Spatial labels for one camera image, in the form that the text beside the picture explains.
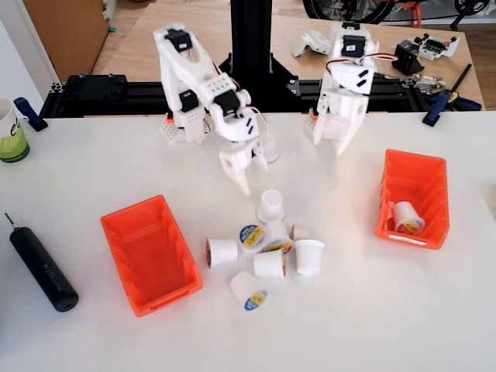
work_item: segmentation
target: orange storage bin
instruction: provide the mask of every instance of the orange storage bin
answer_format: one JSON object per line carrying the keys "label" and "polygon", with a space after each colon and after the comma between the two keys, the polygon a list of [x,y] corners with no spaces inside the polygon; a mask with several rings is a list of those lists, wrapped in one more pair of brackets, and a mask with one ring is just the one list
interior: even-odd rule
{"label": "orange storage bin", "polygon": [[[425,220],[419,235],[395,232],[391,206],[410,202]],[[386,150],[381,187],[381,206],[376,235],[438,250],[450,229],[446,161],[416,153]]]}
{"label": "orange storage bin", "polygon": [[162,195],[104,215],[102,226],[136,316],[202,288],[193,257]]}

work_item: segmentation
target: black stand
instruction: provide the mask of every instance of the black stand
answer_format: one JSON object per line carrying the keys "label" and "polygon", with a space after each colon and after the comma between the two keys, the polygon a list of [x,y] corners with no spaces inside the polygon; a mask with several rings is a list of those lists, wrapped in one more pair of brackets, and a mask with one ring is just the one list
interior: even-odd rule
{"label": "black stand", "polygon": [[[271,20],[272,0],[231,0],[233,52],[220,68],[250,93],[260,111],[308,112],[319,100],[320,80],[299,80],[276,61],[270,52]],[[368,111],[426,110],[417,88],[403,87],[398,79],[374,79]],[[128,82],[125,75],[73,75],[65,86],[53,87],[40,117],[155,114],[172,114],[160,82]]]}
{"label": "black stand", "polygon": [[270,52],[272,0],[232,0],[232,53],[220,65],[262,112],[308,112],[320,81],[299,81]]}

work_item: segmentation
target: electric screwdriver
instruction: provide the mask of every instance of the electric screwdriver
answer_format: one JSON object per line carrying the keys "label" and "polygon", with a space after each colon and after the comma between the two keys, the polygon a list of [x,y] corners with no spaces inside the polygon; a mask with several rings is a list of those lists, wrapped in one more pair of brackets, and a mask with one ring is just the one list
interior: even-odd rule
{"label": "electric screwdriver", "polygon": [[12,245],[54,308],[58,312],[71,310],[78,303],[79,296],[67,278],[33,231],[28,227],[18,227],[7,213],[5,216],[14,228],[10,234]]}

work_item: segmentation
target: bicycle wheel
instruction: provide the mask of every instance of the bicycle wheel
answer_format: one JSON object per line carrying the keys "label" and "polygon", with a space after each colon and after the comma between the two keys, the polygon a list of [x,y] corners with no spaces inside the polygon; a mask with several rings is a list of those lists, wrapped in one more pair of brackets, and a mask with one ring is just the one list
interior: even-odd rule
{"label": "bicycle wheel", "polygon": [[[480,0],[479,2],[476,2],[474,4],[474,7],[467,12],[467,16],[473,16],[474,14],[477,14],[480,12],[482,9],[484,9],[487,4],[489,4],[490,0]],[[455,0],[455,8],[458,13],[461,13],[465,7],[468,5],[470,0]]]}
{"label": "bicycle wheel", "polygon": [[[303,5],[310,18],[378,24],[389,15],[394,1],[367,3],[367,0],[303,0]],[[365,5],[365,12],[357,15],[357,8],[363,10]]]}

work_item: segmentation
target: white table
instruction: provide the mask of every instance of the white table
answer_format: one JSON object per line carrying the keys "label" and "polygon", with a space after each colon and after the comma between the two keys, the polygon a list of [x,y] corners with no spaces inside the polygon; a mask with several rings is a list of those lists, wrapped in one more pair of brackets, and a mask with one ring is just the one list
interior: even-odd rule
{"label": "white table", "polygon": [[[213,146],[170,151],[159,118],[58,119],[32,153],[0,164],[0,205],[45,243],[74,285],[77,307],[57,313],[0,223],[1,371],[494,371],[496,114],[371,114],[339,159],[314,147],[299,115],[271,115],[281,158],[248,173],[245,198]],[[439,251],[374,237],[387,148],[444,157],[451,229]],[[326,244],[322,273],[264,281],[267,302],[245,313],[229,289],[248,260],[208,271],[207,236],[235,236],[255,220],[260,192],[285,197],[288,224]],[[100,217],[163,194],[204,288],[142,318],[118,278]]]}

